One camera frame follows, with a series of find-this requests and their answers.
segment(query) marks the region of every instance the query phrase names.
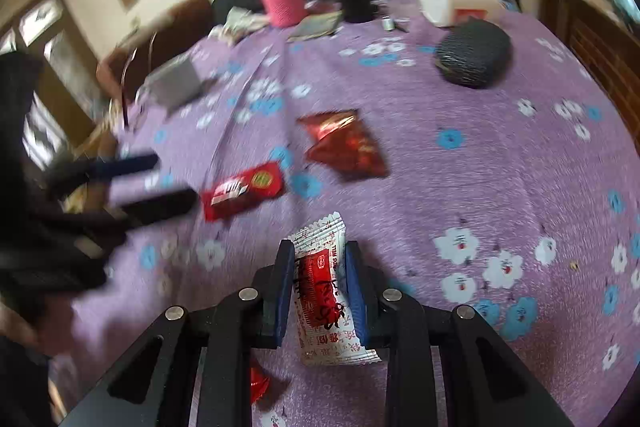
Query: black tool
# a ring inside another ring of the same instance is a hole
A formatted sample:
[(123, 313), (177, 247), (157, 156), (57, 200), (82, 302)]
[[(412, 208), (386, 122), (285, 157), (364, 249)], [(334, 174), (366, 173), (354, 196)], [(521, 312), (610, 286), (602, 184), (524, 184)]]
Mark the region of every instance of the black tool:
[[(544, 387), (467, 305), (422, 306), (389, 288), (346, 245), (346, 285), (356, 333), (388, 349), (386, 427), (438, 425), (431, 346), (438, 346), (451, 427), (572, 427)], [(276, 349), (287, 326), (294, 247), (282, 241), (273, 266), (206, 310), (173, 306), (120, 357), (62, 427), (187, 427), (201, 349), (207, 347), (197, 427), (249, 427), (250, 348)]]
[(168, 308), (61, 425), (186, 427), (202, 353), (197, 426), (250, 426), (250, 349), (282, 345), (293, 273), (293, 244), (282, 241), (251, 287), (205, 310)]

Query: blue gripper pad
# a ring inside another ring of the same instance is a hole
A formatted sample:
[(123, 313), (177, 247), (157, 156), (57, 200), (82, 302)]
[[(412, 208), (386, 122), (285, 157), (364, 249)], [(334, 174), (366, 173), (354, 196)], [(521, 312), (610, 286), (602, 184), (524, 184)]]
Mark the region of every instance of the blue gripper pad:
[(276, 316), (274, 336), (278, 346), (282, 345), (284, 334), (287, 331), (287, 319), (289, 318), (289, 302), (291, 289), (293, 288), (293, 273), (295, 269), (296, 251), (293, 243), (282, 241), (278, 249), (275, 268), (280, 268), (283, 274), (282, 283), (278, 287), (276, 295)]
[(372, 311), (371, 302), (368, 302), (366, 294), (367, 288), (362, 286), (361, 279), (365, 278), (368, 273), (367, 269), (362, 263), (362, 258), (360, 256), (360, 248), (356, 241), (349, 241), (344, 249), (345, 252), (345, 261), (346, 261), (346, 272), (347, 272), (347, 293), (349, 296), (349, 306), (351, 308), (351, 316), (353, 317), (353, 325), (355, 326), (356, 335), (360, 339), (360, 343), (367, 347), (369, 342), (369, 328), (372, 326), (372, 323), (367, 322), (367, 317), (370, 317), (370, 312)]

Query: red rectangular snack package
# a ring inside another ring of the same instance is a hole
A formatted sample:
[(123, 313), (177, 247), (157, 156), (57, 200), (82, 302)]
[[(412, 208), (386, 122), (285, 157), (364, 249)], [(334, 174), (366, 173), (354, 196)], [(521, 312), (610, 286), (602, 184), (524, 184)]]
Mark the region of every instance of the red rectangular snack package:
[(284, 182), (277, 162), (268, 162), (240, 172), (200, 194), (206, 221), (226, 219), (276, 198)]

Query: metal screw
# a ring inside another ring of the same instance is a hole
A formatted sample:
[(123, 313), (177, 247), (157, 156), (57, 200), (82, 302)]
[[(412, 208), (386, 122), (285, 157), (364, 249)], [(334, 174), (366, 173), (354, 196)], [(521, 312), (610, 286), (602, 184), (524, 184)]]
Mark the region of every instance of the metal screw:
[(258, 290), (255, 288), (244, 288), (238, 292), (238, 297), (243, 301), (252, 301), (258, 296)]
[(184, 310), (180, 306), (171, 306), (164, 312), (164, 316), (170, 321), (176, 321), (184, 315)]
[(390, 302), (395, 302), (402, 298), (402, 292), (395, 288), (387, 288), (382, 292), (382, 296)]
[(476, 311), (471, 306), (467, 306), (466, 304), (458, 306), (458, 308), (456, 309), (456, 313), (461, 319), (472, 319), (476, 315)]

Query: blue flower print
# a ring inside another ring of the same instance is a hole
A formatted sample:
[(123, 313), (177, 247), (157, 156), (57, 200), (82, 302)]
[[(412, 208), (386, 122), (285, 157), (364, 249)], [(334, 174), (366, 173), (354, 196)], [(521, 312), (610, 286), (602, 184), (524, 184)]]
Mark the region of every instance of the blue flower print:
[(282, 97), (280, 96), (269, 98), (268, 100), (258, 100), (258, 102), (261, 102), (260, 111), (265, 116), (277, 113), (282, 109)]
[(169, 173), (160, 178), (160, 185), (164, 188), (170, 187), (174, 184), (174, 175)]
[(625, 202), (617, 190), (609, 191), (609, 206), (616, 214), (622, 214), (625, 211)]
[(236, 73), (240, 73), (240, 71), (242, 70), (242, 66), (237, 62), (230, 61), (226, 65), (226, 70), (231, 74), (236, 74)]
[(154, 135), (154, 143), (161, 144), (166, 140), (166, 131), (164, 129), (159, 129)]
[(610, 284), (604, 290), (604, 304), (602, 305), (602, 313), (607, 316), (613, 315), (618, 305), (618, 286)]
[(310, 174), (301, 172), (291, 177), (291, 188), (302, 198), (315, 198), (320, 195), (322, 182)]
[(280, 164), (280, 168), (284, 171), (289, 169), (293, 165), (293, 155), (291, 151), (286, 147), (276, 147), (271, 151), (269, 155), (271, 161), (276, 161)]
[(382, 58), (361, 58), (358, 62), (361, 66), (367, 66), (369, 68), (375, 68), (383, 64)]
[(506, 341), (514, 341), (529, 333), (531, 325), (538, 318), (538, 302), (533, 297), (520, 297), (510, 306), (500, 328), (500, 336)]
[(465, 141), (465, 137), (457, 129), (445, 129), (438, 133), (436, 143), (444, 149), (457, 149)]
[(594, 105), (587, 105), (585, 107), (587, 108), (587, 116), (589, 118), (591, 118), (591, 120), (596, 121), (596, 122), (599, 122), (600, 120), (602, 120), (602, 111), (601, 110), (599, 110)]
[(153, 270), (156, 265), (156, 249), (152, 245), (146, 245), (140, 252), (140, 265), (145, 270)]
[(495, 326), (500, 318), (500, 304), (491, 302), (489, 299), (481, 299), (474, 308), (490, 326)]
[(631, 237), (631, 255), (634, 259), (640, 259), (640, 233), (635, 233)]

